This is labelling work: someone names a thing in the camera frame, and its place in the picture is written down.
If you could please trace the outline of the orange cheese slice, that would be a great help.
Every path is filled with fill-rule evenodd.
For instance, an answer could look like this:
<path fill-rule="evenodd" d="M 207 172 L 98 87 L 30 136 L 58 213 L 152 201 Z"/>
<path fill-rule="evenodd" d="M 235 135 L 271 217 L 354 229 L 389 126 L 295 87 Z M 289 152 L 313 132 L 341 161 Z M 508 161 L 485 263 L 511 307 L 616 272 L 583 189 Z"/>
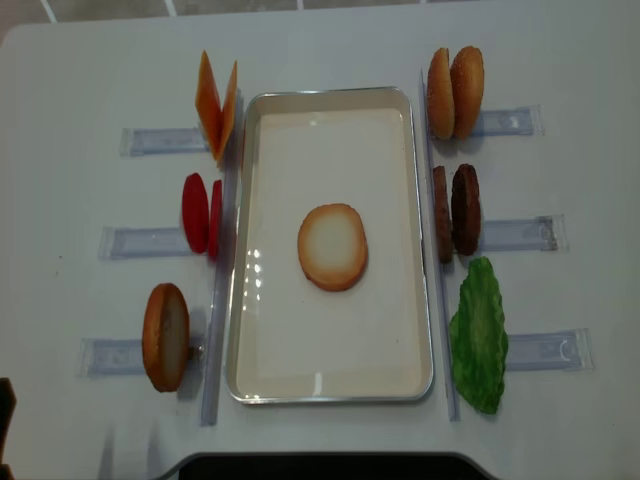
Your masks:
<path fill-rule="evenodd" d="M 237 92 L 237 62 L 234 62 L 227 86 L 224 106 L 222 110 L 222 130 L 220 136 L 219 154 L 223 155 L 227 142 L 231 136 L 235 122 Z"/>
<path fill-rule="evenodd" d="M 202 52 L 200 60 L 195 107 L 211 153 L 215 161 L 219 162 L 221 156 L 219 146 L 223 126 L 222 107 L 211 63 L 205 51 Z"/>

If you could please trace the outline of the right sesame bun half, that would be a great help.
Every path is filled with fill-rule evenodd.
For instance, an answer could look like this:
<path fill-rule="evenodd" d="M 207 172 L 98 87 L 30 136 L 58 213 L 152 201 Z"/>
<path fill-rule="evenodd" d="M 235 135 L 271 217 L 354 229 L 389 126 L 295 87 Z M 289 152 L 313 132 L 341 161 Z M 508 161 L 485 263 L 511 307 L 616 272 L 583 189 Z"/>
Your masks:
<path fill-rule="evenodd" d="M 479 48 L 462 48 L 450 67 L 455 106 L 454 135 L 463 140 L 470 136 L 484 93 L 484 63 Z"/>

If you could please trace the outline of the black base at bottom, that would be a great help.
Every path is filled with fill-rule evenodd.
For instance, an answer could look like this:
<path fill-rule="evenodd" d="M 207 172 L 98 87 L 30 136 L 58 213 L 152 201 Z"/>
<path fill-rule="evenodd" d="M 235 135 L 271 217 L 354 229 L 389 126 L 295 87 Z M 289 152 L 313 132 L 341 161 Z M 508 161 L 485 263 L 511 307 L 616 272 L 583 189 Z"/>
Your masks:
<path fill-rule="evenodd" d="M 374 453 L 216 454 L 196 458 L 180 479 L 486 479 L 452 455 Z"/>

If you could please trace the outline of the dark object at left edge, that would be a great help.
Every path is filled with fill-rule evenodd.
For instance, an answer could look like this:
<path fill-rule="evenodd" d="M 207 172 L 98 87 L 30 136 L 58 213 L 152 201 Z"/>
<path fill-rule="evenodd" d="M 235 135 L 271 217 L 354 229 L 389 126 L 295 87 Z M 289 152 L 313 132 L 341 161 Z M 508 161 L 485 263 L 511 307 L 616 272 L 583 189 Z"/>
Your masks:
<path fill-rule="evenodd" d="M 13 480 L 14 475 L 10 466 L 3 460 L 11 419 L 16 407 L 16 396 L 8 378 L 0 380 L 0 460 L 1 480 Z"/>

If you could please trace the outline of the upright bread slice left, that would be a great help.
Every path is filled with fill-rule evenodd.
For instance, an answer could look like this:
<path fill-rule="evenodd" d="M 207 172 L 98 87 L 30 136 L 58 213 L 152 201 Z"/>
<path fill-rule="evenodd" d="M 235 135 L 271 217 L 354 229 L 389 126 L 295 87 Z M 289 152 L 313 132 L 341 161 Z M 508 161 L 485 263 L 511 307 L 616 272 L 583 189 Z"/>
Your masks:
<path fill-rule="evenodd" d="M 142 357 L 147 377 L 159 392 L 178 390 L 189 356 L 190 317 L 180 289 L 158 284 L 144 314 Z"/>

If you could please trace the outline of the right dark meat patty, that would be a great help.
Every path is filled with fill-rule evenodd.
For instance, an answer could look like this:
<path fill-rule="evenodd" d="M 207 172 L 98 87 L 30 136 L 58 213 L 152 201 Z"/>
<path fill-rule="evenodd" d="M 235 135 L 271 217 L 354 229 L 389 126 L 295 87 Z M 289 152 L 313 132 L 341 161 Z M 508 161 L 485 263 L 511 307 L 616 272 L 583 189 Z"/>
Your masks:
<path fill-rule="evenodd" d="M 478 248 L 482 217 L 475 168 L 461 164 L 453 178 L 452 239 L 457 252 L 471 256 Z"/>

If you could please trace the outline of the left red tomato slice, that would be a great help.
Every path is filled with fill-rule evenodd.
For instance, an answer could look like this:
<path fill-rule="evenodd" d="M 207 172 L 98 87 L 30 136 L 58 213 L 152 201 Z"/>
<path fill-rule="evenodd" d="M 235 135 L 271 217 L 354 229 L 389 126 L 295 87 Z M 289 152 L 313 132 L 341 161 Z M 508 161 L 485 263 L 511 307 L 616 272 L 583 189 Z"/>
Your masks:
<path fill-rule="evenodd" d="M 209 236 L 208 197 L 198 173 L 186 177 L 182 193 L 182 223 L 191 250 L 202 254 Z"/>

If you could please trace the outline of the clear acrylic rack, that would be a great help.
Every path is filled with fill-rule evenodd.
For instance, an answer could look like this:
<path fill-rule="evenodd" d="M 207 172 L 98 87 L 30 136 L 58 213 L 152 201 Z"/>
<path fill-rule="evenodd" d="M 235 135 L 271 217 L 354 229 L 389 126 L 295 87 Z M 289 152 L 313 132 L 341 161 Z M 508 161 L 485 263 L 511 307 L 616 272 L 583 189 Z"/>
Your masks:
<path fill-rule="evenodd" d="M 230 143 L 224 154 L 223 208 L 219 236 L 220 256 L 215 266 L 211 320 L 202 334 L 190 339 L 188 368 L 203 375 L 201 424 L 218 421 L 225 324 L 231 310 L 230 293 L 237 238 L 239 171 L 243 157 L 244 105 L 239 98 Z M 195 153 L 205 150 L 204 135 L 197 128 L 125 129 L 121 153 L 133 156 L 152 153 Z M 102 260 L 132 260 L 190 256 L 180 227 L 121 228 L 105 227 L 98 257 Z M 84 339 L 81 343 L 77 374 L 81 377 L 141 375 L 142 342 L 136 339 Z"/>
<path fill-rule="evenodd" d="M 425 176 L 428 188 L 429 209 L 434 213 L 435 187 L 432 169 L 433 142 L 428 133 L 426 109 L 426 76 L 419 81 L 421 97 L 422 141 L 424 148 Z M 475 135 L 531 135 L 535 131 L 540 109 L 537 105 L 515 110 L 489 110 L 480 113 L 473 133 Z M 568 248 L 562 215 L 541 216 L 526 220 L 488 220 L 480 237 L 480 251 L 563 251 Z M 449 267 L 437 264 L 435 270 L 436 320 L 440 328 L 440 344 L 443 355 L 443 378 L 449 420 L 460 419 L 459 396 L 452 376 L 452 360 L 448 323 L 449 297 L 445 275 Z M 592 370 L 591 338 L 586 328 L 545 334 L 516 334 L 508 337 L 506 356 L 508 371 L 537 370 Z"/>

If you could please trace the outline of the left orange cheese slice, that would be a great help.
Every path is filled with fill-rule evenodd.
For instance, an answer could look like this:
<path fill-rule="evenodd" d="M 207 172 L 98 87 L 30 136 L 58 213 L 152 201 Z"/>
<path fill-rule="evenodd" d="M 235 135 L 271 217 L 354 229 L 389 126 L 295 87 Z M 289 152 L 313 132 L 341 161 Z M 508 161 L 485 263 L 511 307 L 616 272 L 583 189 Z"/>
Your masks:
<path fill-rule="evenodd" d="M 219 146 L 223 126 L 222 107 L 211 63 L 205 51 L 202 52 L 200 60 L 195 107 L 211 153 L 215 161 L 219 162 L 221 156 Z"/>

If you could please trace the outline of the left brown meat patty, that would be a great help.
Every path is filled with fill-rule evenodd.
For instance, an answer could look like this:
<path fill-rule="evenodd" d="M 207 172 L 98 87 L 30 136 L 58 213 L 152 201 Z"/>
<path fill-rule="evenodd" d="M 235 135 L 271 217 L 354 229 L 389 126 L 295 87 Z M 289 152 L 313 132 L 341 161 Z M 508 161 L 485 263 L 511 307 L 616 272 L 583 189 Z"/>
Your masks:
<path fill-rule="evenodd" d="M 443 166 L 438 166 L 432 170 L 432 173 L 438 255 L 442 264 L 448 264 L 453 258 L 453 241 L 447 195 L 446 172 Z"/>

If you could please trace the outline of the left bun half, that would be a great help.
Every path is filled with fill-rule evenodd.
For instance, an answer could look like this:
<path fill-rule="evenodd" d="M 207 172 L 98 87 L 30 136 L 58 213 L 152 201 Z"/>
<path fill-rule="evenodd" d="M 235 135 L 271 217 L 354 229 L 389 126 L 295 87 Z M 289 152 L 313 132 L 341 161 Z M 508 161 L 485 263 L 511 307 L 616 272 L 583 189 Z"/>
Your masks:
<path fill-rule="evenodd" d="M 447 48 L 439 48 L 432 57 L 427 75 L 426 106 L 433 135 L 441 140 L 449 139 L 454 130 L 455 105 Z"/>

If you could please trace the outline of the green lettuce leaf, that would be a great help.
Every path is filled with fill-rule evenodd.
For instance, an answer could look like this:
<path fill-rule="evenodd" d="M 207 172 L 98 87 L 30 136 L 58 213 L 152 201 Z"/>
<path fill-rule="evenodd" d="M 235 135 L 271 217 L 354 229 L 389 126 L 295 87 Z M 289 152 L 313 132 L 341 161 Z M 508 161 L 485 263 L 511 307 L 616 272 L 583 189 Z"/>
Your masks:
<path fill-rule="evenodd" d="M 457 391 L 475 410 L 496 414 L 505 388 L 509 340 L 499 282 L 486 257 L 469 264 L 449 338 Z"/>

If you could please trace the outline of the left clear acrylic rack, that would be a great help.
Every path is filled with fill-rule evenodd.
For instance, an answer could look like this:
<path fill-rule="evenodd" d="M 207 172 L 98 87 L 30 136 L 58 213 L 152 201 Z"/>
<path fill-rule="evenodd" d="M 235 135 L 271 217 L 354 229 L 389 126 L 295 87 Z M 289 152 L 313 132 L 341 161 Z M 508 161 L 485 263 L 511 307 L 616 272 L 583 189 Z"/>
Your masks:
<path fill-rule="evenodd" d="M 244 105 L 239 98 L 230 143 L 224 154 L 223 208 L 219 236 L 220 256 L 215 266 L 211 320 L 202 334 L 190 339 L 188 368 L 203 375 L 201 424 L 218 421 L 225 324 L 231 310 L 230 293 L 237 238 L 239 171 L 243 157 Z M 197 128 L 125 129 L 121 153 L 133 156 L 152 153 L 195 153 L 205 150 L 204 135 Z M 132 260 L 190 256 L 180 227 L 121 228 L 105 227 L 98 257 L 102 260 Z M 136 339 L 84 339 L 81 343 L 77 374 L 81 377 L 141 375 L 142 342 Z"/>

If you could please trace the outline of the white rectangular metal tray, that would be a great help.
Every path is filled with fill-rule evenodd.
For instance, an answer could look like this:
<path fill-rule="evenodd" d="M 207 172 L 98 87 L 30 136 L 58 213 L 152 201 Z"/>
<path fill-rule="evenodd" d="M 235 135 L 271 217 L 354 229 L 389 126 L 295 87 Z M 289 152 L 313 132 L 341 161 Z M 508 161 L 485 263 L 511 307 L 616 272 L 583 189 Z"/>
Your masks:
<path fill-rule="evenodd" d="M 262 94 L 248 105 L 225 222 L 230 394 L 245 405 L 412 401 L 433 379 L 413 110 L 395 87 Z M 362 275 L 328 292 L 297 238 L 345 204 L 368 247 Z"/>

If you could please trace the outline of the right red tomato slice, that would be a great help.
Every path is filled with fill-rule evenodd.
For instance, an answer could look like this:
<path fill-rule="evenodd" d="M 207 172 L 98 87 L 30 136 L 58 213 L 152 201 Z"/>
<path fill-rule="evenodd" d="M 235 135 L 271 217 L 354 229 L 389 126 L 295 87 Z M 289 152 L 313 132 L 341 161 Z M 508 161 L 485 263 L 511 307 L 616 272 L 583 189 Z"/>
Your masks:
<path fill-rule="evenodd" d="M 222 217 L 222 188 L 223 182 L 216 180 L 213 183 L 210 222 L 209 222 L 209 238 L 208 238 L 208 257 L 214 262 L 219 252 L 219 230 Z"/>

